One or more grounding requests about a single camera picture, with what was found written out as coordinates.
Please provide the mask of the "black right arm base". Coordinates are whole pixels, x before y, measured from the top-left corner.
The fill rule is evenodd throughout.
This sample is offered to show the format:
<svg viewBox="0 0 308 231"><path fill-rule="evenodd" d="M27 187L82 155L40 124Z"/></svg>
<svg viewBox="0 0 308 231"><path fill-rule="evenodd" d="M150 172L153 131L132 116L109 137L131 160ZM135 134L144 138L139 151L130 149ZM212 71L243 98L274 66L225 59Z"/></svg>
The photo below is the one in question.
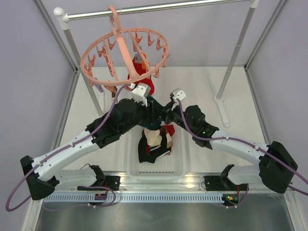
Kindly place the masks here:
<svg viewBox="0 0 308 231"><path fill-rule="evenodd" d="M246 191L248 184L234 184L228 179L229 171L234 164L227 165L220 175L204 176L207 191Z"/></svg>

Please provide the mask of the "pink round clip hanger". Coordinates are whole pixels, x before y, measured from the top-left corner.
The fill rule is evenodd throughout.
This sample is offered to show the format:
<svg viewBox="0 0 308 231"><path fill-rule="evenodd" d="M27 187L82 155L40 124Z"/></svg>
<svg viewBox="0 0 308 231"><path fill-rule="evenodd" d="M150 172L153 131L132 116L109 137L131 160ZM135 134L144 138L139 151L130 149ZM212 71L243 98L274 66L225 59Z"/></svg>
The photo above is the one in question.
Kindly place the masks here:
<svg viewBox="0 0 308 231"><path fill-rule="evenodd" d="M93 42L81 57L81 71L88 79L91 86L101 85L106 88L106 86L121 86L135 83L136 81L149 77L159 78L160 68L165 67L167 64L167 59L170 56L169 44L162 34L142 27L122 28L119 16L118 19L119 24L117 25L115 18L109 17L112 25L111 32ZM140 42L142 41L143 36L139 37L139 32L144 33L147 36L147 45L149 47L156 44L156 50L163 51L161 61L156 63L154 66L151 66L146 53L141 50ZM139 75L137 73L132 63L133 58L128 50L128 39L125 36L128 36L131 40L133 51L141 58L142 68L146 70L145 74ZM116 67L111 56L111 51L115 46L119 48L125 67L128 71L129 78L126 80L120 80L117 76ZM95 65L97 57L103 57L105 59L110 76L115 79L114 81L101 81L94 76L92 68Z"/></svg>

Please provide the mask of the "black sock white stripes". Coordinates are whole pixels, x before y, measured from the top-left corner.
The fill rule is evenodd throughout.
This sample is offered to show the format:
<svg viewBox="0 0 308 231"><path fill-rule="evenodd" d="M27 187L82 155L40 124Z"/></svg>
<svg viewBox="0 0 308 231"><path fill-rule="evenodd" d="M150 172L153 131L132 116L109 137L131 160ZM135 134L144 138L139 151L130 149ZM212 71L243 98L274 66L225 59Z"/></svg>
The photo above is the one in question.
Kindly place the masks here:
<svg viewBox="0 0 308 231"><path fill-rule="evenodd" d="M171 147L167 148L167 137L163 133L161 143L157 146L150 147L150 156L160 158L171 152Z"/></svg>

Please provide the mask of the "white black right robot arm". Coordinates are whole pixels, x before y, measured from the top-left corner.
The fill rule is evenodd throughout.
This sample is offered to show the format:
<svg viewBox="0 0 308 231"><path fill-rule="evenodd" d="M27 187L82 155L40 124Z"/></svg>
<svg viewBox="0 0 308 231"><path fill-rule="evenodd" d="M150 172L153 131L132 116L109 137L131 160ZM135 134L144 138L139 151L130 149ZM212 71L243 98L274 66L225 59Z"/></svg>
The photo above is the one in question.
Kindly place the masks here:
<svg viewBox="0 0 308 231"><path fill-rule="evenodd" d="M231 190L241 184L263 184L280 194L288 189L298 166L281 143L258 143L231 136L207 123L197 105L183 110L179 104L168 103L163 109L165 121L182 127L200 147L229 153L250 163L227 165L219 179L223 189Z"/></svg>

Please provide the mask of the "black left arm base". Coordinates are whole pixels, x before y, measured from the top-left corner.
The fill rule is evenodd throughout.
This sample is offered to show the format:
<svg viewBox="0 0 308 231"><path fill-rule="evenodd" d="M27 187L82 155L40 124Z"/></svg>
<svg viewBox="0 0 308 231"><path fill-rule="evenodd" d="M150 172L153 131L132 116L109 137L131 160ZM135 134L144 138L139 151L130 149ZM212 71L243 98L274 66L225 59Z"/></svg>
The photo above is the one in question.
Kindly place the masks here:
<svg viewBox="0 0 308 231"><path fill-rule="evenodd" d="M118 191L120 186L119 176L106 176L102 169L97 165L89 165L90 173L94 173L95 181L90 186L81 185L77 187L78 191L98 191L111 189Z"/></svg>

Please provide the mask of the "cream brown sock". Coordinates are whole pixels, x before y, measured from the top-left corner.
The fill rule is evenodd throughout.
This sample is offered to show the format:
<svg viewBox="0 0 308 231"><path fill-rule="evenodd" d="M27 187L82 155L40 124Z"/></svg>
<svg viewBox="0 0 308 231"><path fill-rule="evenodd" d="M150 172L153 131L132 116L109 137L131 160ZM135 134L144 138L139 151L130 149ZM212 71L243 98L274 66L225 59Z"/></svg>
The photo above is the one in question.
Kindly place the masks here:
<svg viewBox="0 0 308 231"><path fill-rule="evenodd" d="M145 128L143 133L147 139L147 143L149 146L157 146L161 143L162 136L160 129L158 130L149 130Z"/></svg>
<svg viewBox="0 0 308 231"><path fill-rule="evenodd" d="M111 92L111 98L114 99L117 93L117 87L116 86L106 86L106 88Z"/></svg>

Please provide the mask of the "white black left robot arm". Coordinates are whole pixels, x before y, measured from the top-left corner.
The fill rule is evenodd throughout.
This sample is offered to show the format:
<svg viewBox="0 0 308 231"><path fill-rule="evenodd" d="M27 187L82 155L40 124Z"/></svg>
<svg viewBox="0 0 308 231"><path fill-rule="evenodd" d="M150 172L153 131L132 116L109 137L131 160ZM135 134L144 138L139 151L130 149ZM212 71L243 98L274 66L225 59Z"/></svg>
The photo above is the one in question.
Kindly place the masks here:
<svg viewBox="0 0 308 231"><path fill-rule="evenodd" d="M162 108L152 97L147 98L147 105L133 99L122 99L113 103L106 114L87 125L70 143L40 157L23 157L20 162L31 198L43 199L64 183L72 183L78 190L102 189L106 177L99 166L73 171L72 180L61 176L63 168L119 140L121 135L137 125L153 125Z"/></svg>

